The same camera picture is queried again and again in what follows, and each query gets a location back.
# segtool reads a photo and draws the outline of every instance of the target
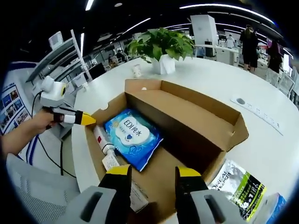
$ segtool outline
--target yellow tip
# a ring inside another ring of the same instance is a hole
[[[95,124],[97,121],[94,119],[92,116],[90,116],[87,113],[83,113],[82,115],[82,120],[81,120],[81,125],[92,125]]]
[[[130,165],[112,167],[106,174],[127,175]]]
[[[199,172],[187,167],[178,167],[180,177],[201,176]]]

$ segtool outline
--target green leaves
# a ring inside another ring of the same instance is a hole
[[[162,56],[162,48],[160,48],[158,45],[153,44],[153,55],[154,58],[157,59],[157,61],[160,60],[161,56]]]
[[[158,61],[162,55],[168,54],[171,58],[179,60],[192,56],[194,42],[189,37],[178,31],[165,28],[150,30],[133,40],[129,46],[130,55],[140,55],[142,59],[150,63],[146,57],[155,58]]]

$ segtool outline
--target hand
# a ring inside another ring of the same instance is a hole
[[[53,127],[56,123],[54,122],[53,113],[47,112],[44,109],[41,109],[31,120],[29,120],[32,126],[33,131],[36,134],[43,133],[47,126]]]

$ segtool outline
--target potted plant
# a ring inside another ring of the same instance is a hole
[[[159,28],[133,40],[128,49],[131,56],[140,55],[143,60],[153,63],[156,73],[170,74],[175,71],[174,59],[182,57],[184,60],[186,56],[192,56],[194,42],[181,32]]]

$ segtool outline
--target white pot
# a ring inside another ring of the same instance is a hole
[[[162,55],[160,61],[151,58],[151,62],[153,63],[154,72],[157,74],[171,74],[176,71],[174,58],[171,58],[168,55]]]

